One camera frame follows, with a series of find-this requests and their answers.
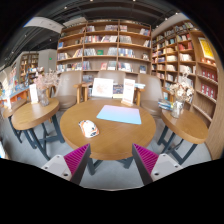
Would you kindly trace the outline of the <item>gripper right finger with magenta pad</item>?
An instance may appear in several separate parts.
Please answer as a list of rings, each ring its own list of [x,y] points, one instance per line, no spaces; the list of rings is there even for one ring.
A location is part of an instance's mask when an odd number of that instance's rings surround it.
[[[132,154],[144,185],[182,169],[169,155],[158,155],[137,144],[132,145]]]

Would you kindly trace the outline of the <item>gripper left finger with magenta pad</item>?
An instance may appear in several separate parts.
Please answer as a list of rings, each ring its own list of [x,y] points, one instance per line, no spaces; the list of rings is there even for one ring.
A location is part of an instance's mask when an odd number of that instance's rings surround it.
[[[42,166],[42,169],[79,185],[90,154],[90,145],[86,144],[65,156],[54,156]]]

